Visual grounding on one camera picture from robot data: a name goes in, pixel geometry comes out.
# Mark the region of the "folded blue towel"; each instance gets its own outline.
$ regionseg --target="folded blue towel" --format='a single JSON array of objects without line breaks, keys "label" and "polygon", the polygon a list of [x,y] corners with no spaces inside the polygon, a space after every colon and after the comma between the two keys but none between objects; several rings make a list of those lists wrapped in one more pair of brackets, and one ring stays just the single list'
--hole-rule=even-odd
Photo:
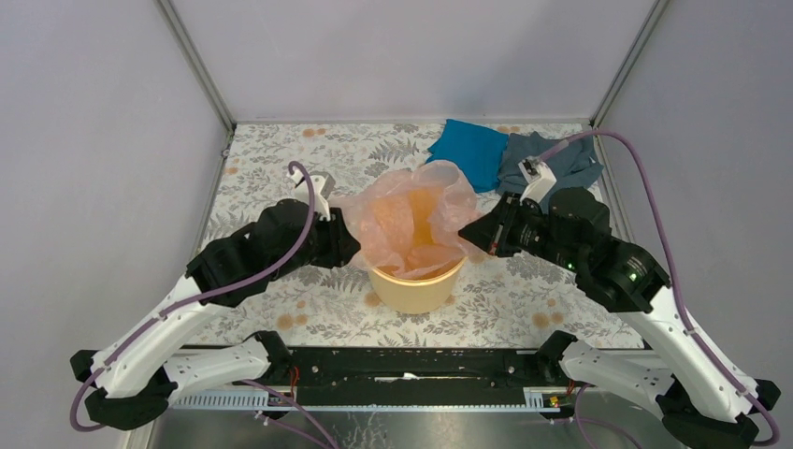
[{"label": "folded blue towel", "polygon": [[501,154],[509,136],[478,124],[447,120],[437,142],[429,147],[428,163],[439,159],[454,162],[476,193],[498,187]]},{"label": "folded blue towel", "polygon": [[[539,156],[557,142],[558,140],[542,138],[537,133],[529,136],[510,134],[510,141],[498,171],[501,181],[498,193],[522,194],[527,182],[518,168],[518,163],[528,156]],[[548,211],[548,202],[554,192],[567,187],[589,187],[598,180],[603,171],[603,166],[595,162],[595,141],[591,137],[572,142],[546,163],[556,176],[556,184],[540,202],[540,207],[545,211]]]}]

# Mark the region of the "floral pattern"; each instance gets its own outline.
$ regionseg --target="floral pattern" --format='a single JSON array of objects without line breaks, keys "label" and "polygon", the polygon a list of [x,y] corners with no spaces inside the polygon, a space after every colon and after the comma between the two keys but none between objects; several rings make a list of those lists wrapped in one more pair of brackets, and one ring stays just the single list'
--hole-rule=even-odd
[{"label": "floral pattern", "polygon": [[[562,138],[574,123],[493,125],[498,131]],[[332,196],[357,194],[388,170],[415,168],[427,158],[442,124],[241,124],[218,188],[204,244],[258,219],[291,194],[286,166],[301,162],[336,180]],[[597,185],[592,192],[599,198]],[[491,210],[498,195],[479,195]],[[278,330],[290,345],[536,348],[556,329],[597,347],[641,348],[636,331],[587,299],[572,275],[539,258],[486,258],[467,263],[438,310],[392,311],[353,267],[304,267],[211,322],[193,344],[237,344],[257,330]]]}]

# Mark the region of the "gray wall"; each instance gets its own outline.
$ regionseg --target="gray wall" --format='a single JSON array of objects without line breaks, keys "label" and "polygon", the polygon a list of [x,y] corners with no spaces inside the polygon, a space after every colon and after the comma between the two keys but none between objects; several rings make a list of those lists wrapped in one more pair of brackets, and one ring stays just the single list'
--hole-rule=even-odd
[{"label": "gray wall", "polygon": [[[672,2],[603,126],[647,165],[690,310],[744,370],[783,388],[783,426],[793,423],[791,22],[788,0]],[[636,239],[661,258],[636,168],[607,148]]]},{"label": "gray wall", "polygon": [[223,129],[151,0],[2,2],[0,104],[0,445],[114,447],[68,359],[183,271]]},{"label": "gray wall", "polygon": [[239,121],[583,118],[653,0],[177,0]]}]

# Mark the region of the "gray-blue towel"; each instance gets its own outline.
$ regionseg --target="gray-blue towel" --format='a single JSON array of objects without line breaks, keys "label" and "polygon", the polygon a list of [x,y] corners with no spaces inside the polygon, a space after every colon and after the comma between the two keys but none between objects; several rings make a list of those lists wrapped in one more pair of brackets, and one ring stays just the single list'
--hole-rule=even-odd
[{"label": "gray-blue towel", "polygon": [[[518,163],[528,156],[539,156],[558,141],[543,138],[537,133],[531,133],[529,136],[510,134],[507,149],[501,157],[501,167],[498,169],[498,179],[501,181],[497,188],[498,194],[504,192],[522,194],[527,182],[518,168]],[[588,188],[597,181],[603,166],[595,159],[595,141],[591,137],[572,142],[549,159],[547,164],[556,176],[556,184],[540,202],[542,210],[548,211],[548,202],[555,191],[567,187]]]}]

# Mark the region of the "plastic bag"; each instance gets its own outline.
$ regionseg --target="plastic bag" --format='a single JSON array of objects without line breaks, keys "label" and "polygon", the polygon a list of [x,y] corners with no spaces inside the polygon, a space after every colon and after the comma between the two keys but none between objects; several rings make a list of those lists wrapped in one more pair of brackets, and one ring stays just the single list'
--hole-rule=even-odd
[{"label": "plastic bag", "polygon": [[331,198],[361,243],[351,263],[400,279],[429,279],[482,251],[457,231],[482,214],[466,176],[448,161],[381,175],[359,195]]}]

